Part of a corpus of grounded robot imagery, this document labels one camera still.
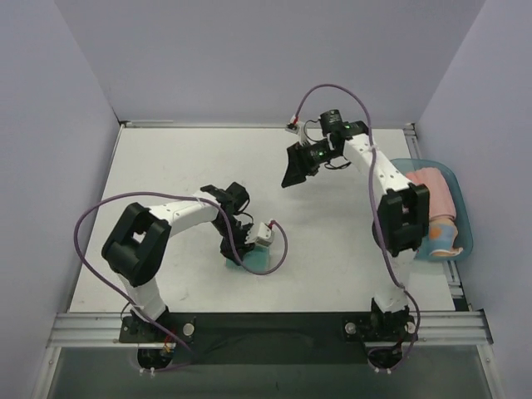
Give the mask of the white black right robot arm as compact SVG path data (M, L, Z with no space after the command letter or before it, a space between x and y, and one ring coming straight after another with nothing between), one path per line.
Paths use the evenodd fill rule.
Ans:
M367 125L348 122L339 110L318 118L322 139L299 137L287 148L288 166L282 187L288 188L318 173L336 158L345 159L368 179L372 210L372 236L384 255L387 277L376 289L368 322L378 340L394 340L412 334L416 321L410 314L408 293L411 265L429 228L429 190L415 185L375 144Z

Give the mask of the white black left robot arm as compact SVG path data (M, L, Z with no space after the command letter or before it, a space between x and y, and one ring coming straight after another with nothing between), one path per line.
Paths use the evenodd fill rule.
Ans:
M140 319L138 332L149 342L162 340L168 332L169 310L160 296L157 275L170 238L198 224L211 223L220 234L220 253L236 262L251 252L253 225L236 219L249 202L247 190L234 182L225 190L213 185L202 187L199 199L175 201L155 207L129 204L101 250L126 288L127 295L140 307L133 314Z

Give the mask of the yellow teal towel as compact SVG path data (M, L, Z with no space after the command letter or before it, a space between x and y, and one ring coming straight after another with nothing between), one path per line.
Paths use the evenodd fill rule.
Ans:
M244 261L244 267L230 259L225 260L225 267L249 271L253 274L264 274L270 268L269 248L256 246L252 251L242 256L242 260Z

